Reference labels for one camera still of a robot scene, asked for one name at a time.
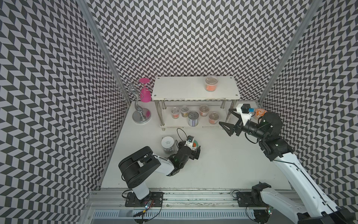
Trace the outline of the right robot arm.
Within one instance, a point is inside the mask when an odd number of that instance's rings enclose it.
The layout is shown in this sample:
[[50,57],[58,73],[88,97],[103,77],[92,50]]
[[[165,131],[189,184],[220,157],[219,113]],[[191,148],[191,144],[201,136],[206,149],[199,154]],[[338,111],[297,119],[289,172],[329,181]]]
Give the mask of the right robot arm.
[[240,104],[228,112],[238,118],[235,124],[220,122],[229,136],[241,133],[258,139],[265,156],[285,175],[300,197],[303,205],[283,196],[267,183],[252,187],[255,205],[261,203],[274,207],[295,224],[352,224],[355,214],[339,207],[316,184],[301,165],[294,149],[280,136],[283,126],[280,116],[273,112],[265,113],[257,122],[251,121],[250,107]]

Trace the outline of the small cup red contents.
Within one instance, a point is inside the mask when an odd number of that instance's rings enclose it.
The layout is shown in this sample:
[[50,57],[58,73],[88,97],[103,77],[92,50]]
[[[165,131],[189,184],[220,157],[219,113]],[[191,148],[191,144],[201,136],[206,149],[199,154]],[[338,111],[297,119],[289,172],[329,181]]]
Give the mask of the small cup red contents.
[[178,108],[178,107],[173,107],[173,108],[171,109],[171,115],[172,115],[172,118],[173,118],[173,119],[178,119],[179,116],[180,116],[180,108]]

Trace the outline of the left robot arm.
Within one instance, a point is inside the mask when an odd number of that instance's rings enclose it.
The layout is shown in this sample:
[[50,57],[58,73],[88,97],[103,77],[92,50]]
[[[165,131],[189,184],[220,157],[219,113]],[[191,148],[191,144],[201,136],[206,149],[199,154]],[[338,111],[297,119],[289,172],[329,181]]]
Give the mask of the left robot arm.
[[154,172],[166,176],[178,174],[191,160],[199,159],[201,146],[189,142],[180,142],[176,154],[167,158],[160,157],[146,146],[132,155],[124,158],[118,168],[121,172],[121,178],[126,182],[127,187],[131,189],[138,200],[148,199],[151,192],[147,187],[145,180]]

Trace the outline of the tin can pull-tab lid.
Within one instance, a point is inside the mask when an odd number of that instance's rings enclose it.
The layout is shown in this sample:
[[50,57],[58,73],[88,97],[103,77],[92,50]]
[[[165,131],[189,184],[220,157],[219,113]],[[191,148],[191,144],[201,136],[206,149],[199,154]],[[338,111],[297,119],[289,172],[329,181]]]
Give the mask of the tin can pull-tab lid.
[[199,114],[195,111],[191,111],[188,114],[188,125],[190,127],[196,127],[199,123]]

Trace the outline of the red jar with printed lid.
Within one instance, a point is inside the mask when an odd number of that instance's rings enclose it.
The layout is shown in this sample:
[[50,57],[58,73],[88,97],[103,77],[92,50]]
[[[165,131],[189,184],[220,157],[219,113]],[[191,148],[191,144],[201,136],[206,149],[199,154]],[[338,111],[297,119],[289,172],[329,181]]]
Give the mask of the red jar with printed lid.
[[199,147],[197,140],[193,141],[192,150],[196,150]]

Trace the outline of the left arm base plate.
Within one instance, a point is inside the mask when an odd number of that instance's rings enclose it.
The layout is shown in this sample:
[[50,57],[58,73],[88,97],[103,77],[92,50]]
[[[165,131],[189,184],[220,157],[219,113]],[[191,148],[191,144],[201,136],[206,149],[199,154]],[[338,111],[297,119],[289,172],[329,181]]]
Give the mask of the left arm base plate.
[[144,208],[144,206],[152,201],[152,207],[161,207],[163,203],[163,192],[150,192],[144,199],[139,200],[134,192],[129,192],[126,196],[125,207]]

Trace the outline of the clear cup orange contents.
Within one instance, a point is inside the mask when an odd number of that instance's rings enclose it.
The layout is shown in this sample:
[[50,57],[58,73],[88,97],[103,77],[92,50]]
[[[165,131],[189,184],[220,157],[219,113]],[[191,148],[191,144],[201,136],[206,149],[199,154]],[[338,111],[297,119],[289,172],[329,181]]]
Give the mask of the clear cup orange contents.
[[207,76],[205,78],[205,90],[209,92],[213,92],[217,88],[218,78],[215,76]]

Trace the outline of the white lid seed jar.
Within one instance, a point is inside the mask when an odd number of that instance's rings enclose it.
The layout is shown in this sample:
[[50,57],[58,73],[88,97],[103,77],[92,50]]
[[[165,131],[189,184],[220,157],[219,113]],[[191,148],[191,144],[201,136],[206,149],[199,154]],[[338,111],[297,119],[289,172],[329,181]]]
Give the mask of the white lid seed jar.
[[174,143],[175,143],[174,138],[171,136],[166,136],[166,137],[162,138],[161,145],[162,145],[163,151],[167,154],[174,153],[174,150],[175,150]]

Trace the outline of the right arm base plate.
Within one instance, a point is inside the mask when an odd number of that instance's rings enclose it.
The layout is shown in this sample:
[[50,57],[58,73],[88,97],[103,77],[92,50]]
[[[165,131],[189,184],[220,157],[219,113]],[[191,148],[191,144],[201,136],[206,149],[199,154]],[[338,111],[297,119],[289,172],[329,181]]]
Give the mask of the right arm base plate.
[[254,203],[250,192],[236,192],[236,199],[240,208],[260,207],[260,204]]

